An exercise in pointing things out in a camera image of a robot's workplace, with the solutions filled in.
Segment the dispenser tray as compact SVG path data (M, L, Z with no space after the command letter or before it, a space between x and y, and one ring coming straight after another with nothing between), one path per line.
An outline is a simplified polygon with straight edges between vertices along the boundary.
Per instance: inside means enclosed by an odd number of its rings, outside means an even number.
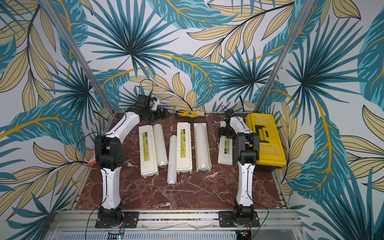
M199 160L198 160L198 157L197 157L197 143L196 143L196 126L197 124L204 124L206 127L205 127L205 134L206 134L206 139L207 139L207 151L208 151L208 157L209 157L209 167L207 169L202 169L199 167ZM197 172L199 171L211 171L212 169L212 163L211 163L211 157L210 157L210 148L209 148L209 141L208 141L208 132L207 132L207 124L206 123L194 123L194 132L195 132L195 155L196 155L196 169L197 169Z

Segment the large diagonal wrap roll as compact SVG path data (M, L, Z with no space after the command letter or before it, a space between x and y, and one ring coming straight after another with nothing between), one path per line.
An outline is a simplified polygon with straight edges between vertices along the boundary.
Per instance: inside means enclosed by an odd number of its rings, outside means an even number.
M204 124L197 124L196 126L197 157L199 160L199 167L202 169L207 169L209 167L205 127Z

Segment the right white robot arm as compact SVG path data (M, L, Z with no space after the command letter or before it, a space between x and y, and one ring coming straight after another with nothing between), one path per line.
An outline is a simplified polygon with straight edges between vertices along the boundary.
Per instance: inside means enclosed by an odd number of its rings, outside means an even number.
M254 211L252 182L255 166L259 162L260 136L252 132L246 126L244 118L233 110L225 111L218 135L218 163L231 166L236 161L239 168L234 214L236 217L249 217Z

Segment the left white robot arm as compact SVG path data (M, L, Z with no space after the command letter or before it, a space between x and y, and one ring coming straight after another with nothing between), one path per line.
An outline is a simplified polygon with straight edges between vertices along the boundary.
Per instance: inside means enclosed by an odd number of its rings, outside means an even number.
M120 172L125 152L123 142L141 121L154 122L170 116L168 110L158 107L160 100L139 95L134 106L125 110L120 121L105 134L95 138L95 158L103 176L101 208L116 210L121 205Z

